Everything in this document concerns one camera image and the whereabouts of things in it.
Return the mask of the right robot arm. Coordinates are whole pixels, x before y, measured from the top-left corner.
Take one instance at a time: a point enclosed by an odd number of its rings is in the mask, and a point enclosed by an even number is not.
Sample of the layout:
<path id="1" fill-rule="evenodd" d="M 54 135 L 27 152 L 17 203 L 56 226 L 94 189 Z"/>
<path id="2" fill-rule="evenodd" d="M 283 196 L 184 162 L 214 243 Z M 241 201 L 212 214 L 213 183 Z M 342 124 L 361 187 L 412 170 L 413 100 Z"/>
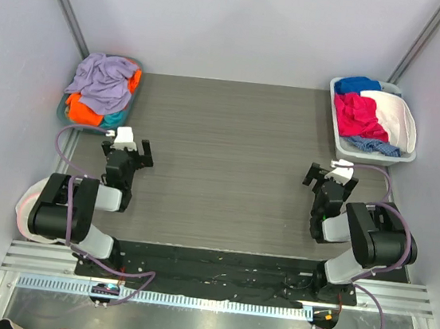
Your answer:
<path id="1" fill-rule="evenodd" d="M 328 170 L 313 163 L 302 181 L 314 193 L 311 237 L 320 244 L 350 244 L 344 253 L 316 266 L 310 288 L 319 301 L 337 301 L 357 280 L 411 265 L 417 258 L 417 242 L 388 194 L 369 205 L 348 202 L 359 182 L 355 167 L 344 160 L 331 162 Z"/>

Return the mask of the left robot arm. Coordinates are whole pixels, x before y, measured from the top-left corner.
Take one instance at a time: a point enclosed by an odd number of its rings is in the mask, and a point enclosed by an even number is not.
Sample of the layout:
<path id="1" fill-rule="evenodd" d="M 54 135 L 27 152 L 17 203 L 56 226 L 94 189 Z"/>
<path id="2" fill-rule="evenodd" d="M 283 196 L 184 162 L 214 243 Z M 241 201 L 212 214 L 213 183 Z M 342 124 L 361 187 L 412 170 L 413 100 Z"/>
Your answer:
<path id="1" fill-rule="evenodd" d="M 18 228 L 31 241 L 64 243 L 77 258 L 85 257 L 104 278 L 113 278 L 123 267 L 120 243 L 92 223 L 99 211 L 124 212 L 132 200 L 137 170 L 153 166 L 151 144 L 142 149 L 132 137 L 114 135 L 102 143 L 105 172 L 99 178 L 53 173 L 30 191 L 33 199 L 17 207 Z"/>

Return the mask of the lavender t-shirt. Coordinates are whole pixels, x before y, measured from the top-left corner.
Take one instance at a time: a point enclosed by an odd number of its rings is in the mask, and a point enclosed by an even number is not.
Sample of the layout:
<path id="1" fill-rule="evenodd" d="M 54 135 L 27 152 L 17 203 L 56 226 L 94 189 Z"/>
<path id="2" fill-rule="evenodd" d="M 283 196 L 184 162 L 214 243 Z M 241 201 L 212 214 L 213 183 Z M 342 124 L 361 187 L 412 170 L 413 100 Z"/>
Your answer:
<path id="1" fill-rule="evenodd" d="M 106 116 L 127 108 L 141 72 L 138 64 L 128 58 L 92 53 L 77 66 L 65 93 L 78 93 L 81 104 Z"/>

